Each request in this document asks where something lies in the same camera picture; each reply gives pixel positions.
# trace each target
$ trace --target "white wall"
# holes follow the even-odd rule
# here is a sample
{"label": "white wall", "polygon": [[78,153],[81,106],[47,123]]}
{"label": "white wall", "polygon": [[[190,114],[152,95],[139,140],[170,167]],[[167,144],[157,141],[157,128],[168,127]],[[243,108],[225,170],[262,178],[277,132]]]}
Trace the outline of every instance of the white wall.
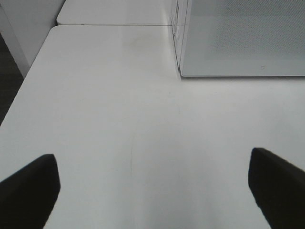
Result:
{"label": "white wall", "polygon": [[[32,65],[49,30],[56,25],[56,17],[63,3],[64,0],[0,0],[3,8],[1,33],[18,67],[23,68],[20,70],[23,77],[24,72],[27,73]],[[23,59],[26,63],[20,66],[16,59],[19,62]]]}

